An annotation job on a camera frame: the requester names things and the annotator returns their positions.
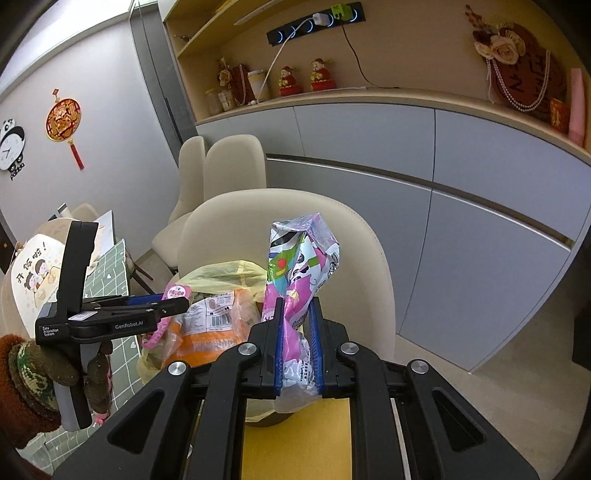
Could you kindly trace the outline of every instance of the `red figurine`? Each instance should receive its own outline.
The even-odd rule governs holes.
[[[294,76],[291,74],[291,68],[283,67],[281,69],[281,79],[279,80],[279,95],[286,97],[303,91],[303,88],[297,84]]]
[[[330,72],[324,66],[324,60],[322,59],[315,59],[312,62],[310,80],[312,80],[311,86],[314,92],[336,88],[336,83],[330,79]]]

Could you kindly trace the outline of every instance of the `pink snack bag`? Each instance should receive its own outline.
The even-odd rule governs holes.
[[[312,298],[339,266],[339,258],[339,243],[319,213],[271,226],[262,319],[273,318],[277,298],[285,300],[281,392],[285,411],[295,411],[315,398],[310,348],[297,329]]]
[[[185,297],[186,299],[188,299],[189,295],[191,295],[191,288],[190,287],[188,287],[186,285],[177,285],[176,283],[172,283],[172,284],[167,285],[166,290],[164,291],[164,293],[162,295],[162,299],[163,300],[175,299],[177,297]],[[165,317],[165,318],[160,319],[160,321],[158,322],[158,327],[156,328],[156,331],[153,332],[147,340],[144,340],[142,342],[142,347],[154,348],[156,346],[156,344],[158,343],[158,341],[162,338],[162,335],[164,335],[164,332],[168,328],[168,325],[170,324],[171,320],[172,320],[172,317]]]

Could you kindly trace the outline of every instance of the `glass jar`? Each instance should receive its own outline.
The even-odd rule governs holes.
[[[236,108],[236,101],[231,90],[222,90],[217,96],[220,99],[224,112],[229,112]]]
[[[207,103],[207,110],[210,115],[217,115],[223,112],[222,104],[217,96],[217,89],[211,88],[205,92],[205,101]]]

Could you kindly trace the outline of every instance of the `artificial flower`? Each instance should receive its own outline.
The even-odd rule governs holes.
[[[482,55],[484,58],[486,58],[488,60],[492,60],[494,58],[494,56],[492,55],[492,50],[488,45],[481,43],[479,41],[475,41],[474,47],[475,47],[476,51],[480,55]]]
[[[492,56],[505,65],[515,65],[519,60],[515,42],[508,37],[493,35],[491,37]]]
[[[520,57],[522,57],[523,55],[525,55],[525,42],[523,41],[523,38],[521,38],[513,30],[507,30],[505,32],[505,36],[507,38],[510,38],[511,40],[513,40],[513,43],[515,44],[515,47],[517,48],[517,54]]]

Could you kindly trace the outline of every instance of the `snack bag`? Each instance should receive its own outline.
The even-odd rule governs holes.
[[[164,364],[184,360],[191,367],[213,362],[225,350],[246,341],[261,321],[252,293],[244,288],[210,295],[191,294],[192,305],[176,315],[167,331]]]
[[[162,299],[175,299],[177,297],[185,297],[188,299],[191,296],[191,288],[186,285],[178,285],[176,283],[169,283],[166,286],[166,290],[162,294]],[[165,317],[160,319],[158,327],[155,332],[146,333],[142,335],[142,347],[143,348],[155,348],[158,345],[158,341],[162,338],[172,317]]]
[[[306,337],[298,331],[312,297],[339,266],[339,243],[319,213],[271,226],[263,320],[285,299],[283,389],[277,411],[295,411],[316,400],[317,388]]]

